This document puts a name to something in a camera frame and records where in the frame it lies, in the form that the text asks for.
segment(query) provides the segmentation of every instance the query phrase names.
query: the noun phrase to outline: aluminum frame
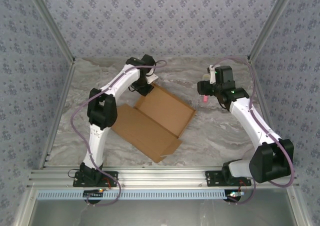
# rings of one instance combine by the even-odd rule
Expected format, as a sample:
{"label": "aluminum frame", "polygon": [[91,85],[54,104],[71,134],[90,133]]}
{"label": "aluminum frame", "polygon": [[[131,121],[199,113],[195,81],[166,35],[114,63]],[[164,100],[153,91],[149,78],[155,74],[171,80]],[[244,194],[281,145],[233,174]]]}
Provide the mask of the aluminum frame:
{"label": "aluminum frame", "polygon": [[74,72],[75,72],[75,65],[72,62],[70,64],[70,67],[69,67],[69,70],[68,70],[68,73],[66,76],[66,80],[64,82],[62,94],[61,94],[61,97],[60,97],[60,100],[58,103],[58,107],[56,109],[56,112],[55,112],[55,115],[53,118],[53,124],[50,128],[48,138],[47,138],[46,143],[44,145],[43,153],[42,153],[40,164],[39,164],[40,169],[44,168],[47,157],[48,157],[49,153],[51,152],[52,146],[55,142],[56,132],[59,127],[59,123],[60,123],[60,119],[61,119],[61,115],[62,115],[62,110],[65,106],[65,102],[66,102],[66,99],[68,96],[68,92],[69,92],[69,88],[70,88],[70,84],[71,84]]}
{"label": "aluminum frame", "polygon": [[254,45],[249,53],[250,60],[252,62],[255,61],[259,52],[264,47],[269,35],[271,34],[272,30],[274,29],[278,19],[282,15],[283,11],[285,10],[289,0],[276,0],[275,5],[273,6],[265,24],[263,25],[258,38],[255,40]]}
{"label": "aluminum frame", "polygon": [[[85,190],[90,188],[72,187],[73,179],[67,176],[68,167],[52,167],[46,170],[33,170],[31,172],[28,187],[23,195],[20,207],[17,211],[14,226],[26,226],[29,224],[38,192],[43,189],[61,191]],[[207,187],[205,171],[220,170],[220,167],[105,167],[104,170],[116,170],[119,172],[119,182],[125,190],[150,190],[150,189],[188,189],[188,190],[212,190]],[[277,183],[286,183],[289,177],[276,180]],[[237,187],[215,187],[215,189],[236,189]],[[257,185],[257,190],[277,188],[266,182]],[[287,191],[292,211],[298,226],[312,226],[312,221],[306,209],[301,190],[297,180]]]}

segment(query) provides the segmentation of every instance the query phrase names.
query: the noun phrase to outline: open cardboard box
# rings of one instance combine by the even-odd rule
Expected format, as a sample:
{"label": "open cardboard box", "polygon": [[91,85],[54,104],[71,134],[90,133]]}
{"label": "open cardboard box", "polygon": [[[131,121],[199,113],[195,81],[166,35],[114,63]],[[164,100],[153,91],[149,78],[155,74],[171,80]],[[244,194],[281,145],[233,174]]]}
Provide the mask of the open cardboard box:
{"label": "open cardboard box", "polygon": [[117,108],[112,129],[154,162],[160,162],[180,146],[179,137],[196,110],[163,87],[153,86],[134,107],[123,104]]}

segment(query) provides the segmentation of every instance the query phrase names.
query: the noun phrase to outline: blue cable tray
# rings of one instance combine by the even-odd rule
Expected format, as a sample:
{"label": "blue cable tray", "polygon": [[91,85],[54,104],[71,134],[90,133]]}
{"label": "blue cable tray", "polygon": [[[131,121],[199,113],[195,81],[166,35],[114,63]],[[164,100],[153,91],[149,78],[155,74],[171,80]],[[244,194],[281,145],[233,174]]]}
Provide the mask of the blue cable tray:
{"label": "blue cable tray", "polygon": [[[83,197],[83,190],[39,190],[38,200],[79,200]],[[119,190],[112,189],[103,192],[100,198],[114,199]],[[119,200],[170,200],[170,199],[226,199],[224,189],[150,189],[150,190],[122,190]]]}

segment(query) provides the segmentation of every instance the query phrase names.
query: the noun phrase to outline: metal bracket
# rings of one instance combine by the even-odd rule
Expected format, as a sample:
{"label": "metal bracket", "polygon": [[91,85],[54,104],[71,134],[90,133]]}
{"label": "metal bracket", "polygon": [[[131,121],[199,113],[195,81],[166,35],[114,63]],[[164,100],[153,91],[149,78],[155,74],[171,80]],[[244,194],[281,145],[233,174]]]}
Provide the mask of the metal bracket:
{"label": "metal bracket", "polygon": [[[116,172],[116,171],[105,171],[105,172],[110,174],[115,179],[118,179],[118,175],[119,175],[118,172]],[[101,187],[101,188],[105,188],[105,187],[117,187],[117,184],[112,179],[103,175],[102,179],[96,185],[94,185],[92,180],[85,177],[85,175],[81,171],[78,171],[74,175],[73,186],[74,187]]]}
{"label": "metal bracket", "polygon": [[234,183],[233,185],[229,185],[226,183],[221,171],[206,171],[205,177],[206,177],[206,185],[208,187],[244,186],[240,183],[240,181],[243,181],[246,184],[246,186],[251,186],[251,180],[247,179],[246,177],[239,177],[238,182]]}

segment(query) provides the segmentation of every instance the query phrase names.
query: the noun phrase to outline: pink object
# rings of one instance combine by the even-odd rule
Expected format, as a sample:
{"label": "pink object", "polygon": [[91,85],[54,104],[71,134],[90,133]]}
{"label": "pink object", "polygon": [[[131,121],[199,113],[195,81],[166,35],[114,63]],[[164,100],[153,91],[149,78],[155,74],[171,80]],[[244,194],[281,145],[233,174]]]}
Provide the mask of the pink object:
{"label": "pink object", "polygon": [[208,102],[208,98],[209,98],[209,96],[204,95],[203,96],[203,102]]}

